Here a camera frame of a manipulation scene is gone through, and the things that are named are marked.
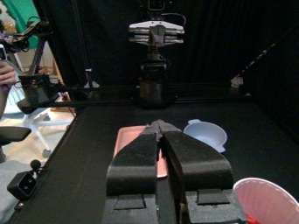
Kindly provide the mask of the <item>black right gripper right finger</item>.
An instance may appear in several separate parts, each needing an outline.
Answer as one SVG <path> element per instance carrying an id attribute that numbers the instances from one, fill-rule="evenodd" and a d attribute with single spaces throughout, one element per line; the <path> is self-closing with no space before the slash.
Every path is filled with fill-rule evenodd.
<path id="1" fill-rule="evenodd" d="M 247 224 L 230 161 L 172 124 L 156 121 L 180 224 Z"/>

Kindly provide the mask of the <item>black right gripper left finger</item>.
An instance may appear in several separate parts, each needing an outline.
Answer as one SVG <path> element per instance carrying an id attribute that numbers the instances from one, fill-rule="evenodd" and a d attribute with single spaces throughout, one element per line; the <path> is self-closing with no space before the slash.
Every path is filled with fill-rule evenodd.
<path id="1" fill-rule="evenodd" d="M 107 168 L 102 224 L 159 224 L 156 171 L 159 122 L 152 122 L 115 155 Z"/>

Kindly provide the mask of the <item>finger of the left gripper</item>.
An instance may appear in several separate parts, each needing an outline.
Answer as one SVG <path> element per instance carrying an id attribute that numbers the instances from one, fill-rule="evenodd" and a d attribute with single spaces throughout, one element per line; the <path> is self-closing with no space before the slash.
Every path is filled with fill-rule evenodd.
<path id="1" fill-rule="evenodd" d="M 150 42 L 151 46 L 158 47 L 159 42 L 156 41 L 156 27 L 150 26 Z"/>
<path id="2" fill-rule="evenodd" d="M 166 27 L 163 25 L 156 26 L 156 46 L 164 46 L 164 34 L 166 34 Z"/>

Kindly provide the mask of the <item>person hand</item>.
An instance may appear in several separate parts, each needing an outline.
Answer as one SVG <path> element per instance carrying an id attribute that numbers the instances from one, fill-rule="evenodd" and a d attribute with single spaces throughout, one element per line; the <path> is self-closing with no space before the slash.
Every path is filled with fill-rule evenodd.
<path id="1" fill-rule="evenodd" d="M 7 62 L 0 61 L 0 85 L 11 87 L 15 82 L 15 68 Z"/>

